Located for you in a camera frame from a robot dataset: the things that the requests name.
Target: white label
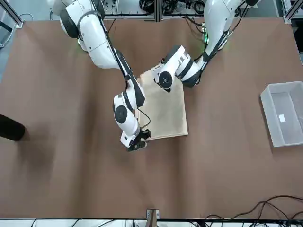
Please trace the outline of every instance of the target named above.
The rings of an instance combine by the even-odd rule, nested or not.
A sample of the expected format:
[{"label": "white label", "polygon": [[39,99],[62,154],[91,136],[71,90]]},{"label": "white label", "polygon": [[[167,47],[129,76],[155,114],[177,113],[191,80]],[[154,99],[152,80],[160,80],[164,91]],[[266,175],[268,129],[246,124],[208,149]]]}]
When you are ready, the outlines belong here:
[{"label": "white label", "polygon": [[[150,209],[146,210],[146,218],[148,218],[148,216],[150,215]],[[160,219],[160,211],[156,210],[156,215],[157,215],[157,219]]]},{"label": "white label", "polygon": [[279,114],[279,119],[280,119],[280,122],[281,123],[285,123],[285,117],[284,117],[284,114]]}]

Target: brown table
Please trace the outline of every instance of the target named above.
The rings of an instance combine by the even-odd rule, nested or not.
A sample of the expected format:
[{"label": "brown table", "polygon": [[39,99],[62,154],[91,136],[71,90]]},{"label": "brown table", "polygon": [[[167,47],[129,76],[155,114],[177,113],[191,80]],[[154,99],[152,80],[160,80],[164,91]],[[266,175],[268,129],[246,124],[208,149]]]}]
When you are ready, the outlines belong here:
[{"label": "brown table", "polygon": [[[183,19],[119,20],[110,36],[136,75],[173,45],[193,58],[202,49]],[[185,88],[189,135],[127,153],[111,107],[121,73],[94,66],[59,22],[26,22],[0,84],[0,111],[31,139],[0,139],[0,216],[145,218],[156,208],[162,218],[230,218],[273,195],[303,197],[303,147],[271,147],[259,99],[267,84],[302,76],[283,19],[243,19],[199,86]],[[303,210],[273,203],[288,215]],[[268,207],[262,217],[279,218]]]}]

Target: transparent container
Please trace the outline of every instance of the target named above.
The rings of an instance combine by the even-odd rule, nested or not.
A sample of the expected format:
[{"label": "transparent container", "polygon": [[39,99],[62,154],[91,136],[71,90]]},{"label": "transparent container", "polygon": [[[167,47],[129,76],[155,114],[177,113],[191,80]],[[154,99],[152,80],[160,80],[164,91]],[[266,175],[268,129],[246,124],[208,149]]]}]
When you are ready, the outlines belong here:
[{"label": "transparent container", "polygon": [[269,84],[261,100],[274,147],[303,144],[303,83]]}]

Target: beige cloth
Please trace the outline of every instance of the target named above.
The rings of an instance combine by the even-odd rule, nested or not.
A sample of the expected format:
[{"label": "beige cloth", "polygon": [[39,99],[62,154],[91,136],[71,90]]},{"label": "beige cloth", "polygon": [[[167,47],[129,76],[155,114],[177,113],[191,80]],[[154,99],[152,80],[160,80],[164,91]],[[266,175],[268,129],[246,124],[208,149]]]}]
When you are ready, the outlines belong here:
[{"label": "beige cloth", "polygon": [[[140,109],[151,119],[151,123],[144,128],[151,131],[152,137],[148,140],[188,135],[183,85],[175,78],[171,92],[164,91],[153,81],[153,75],[158,70],[159,65],[143,73],[139,80],[146,95]],[[141,127],[148,123],[148,118],[138,110],[135,115]]]}]

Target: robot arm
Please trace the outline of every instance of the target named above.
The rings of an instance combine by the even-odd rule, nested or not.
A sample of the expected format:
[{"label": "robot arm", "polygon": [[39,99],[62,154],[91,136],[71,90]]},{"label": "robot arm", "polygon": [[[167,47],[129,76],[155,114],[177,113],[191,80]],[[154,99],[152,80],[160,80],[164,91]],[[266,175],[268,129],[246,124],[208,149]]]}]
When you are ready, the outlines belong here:
[{"label": "robot arm", "polygon": [[114,117],[123,131],[121,142],[128,151],[137,150],[145,147],[145,140],[151,136],[149,130],[141,129],[132,113],[143,105],[145,94],[122,53],[113,48],[102,21],[104,16],[100,0],[75,0],[60,12],[60,23],[69,37],[78,38],[96,66],[121,70],[126,88],[114,98]]},{"label": "robot arm", "polygon": [[154,74],[155,82],[168,92],[175,77],[186,87],[197,85],[209,61],[227,42],[235,10],[240,3],[241,0],[207,0],[204,19],[209,42],[201,58],[194,62],[183,46],[174,47]]}]

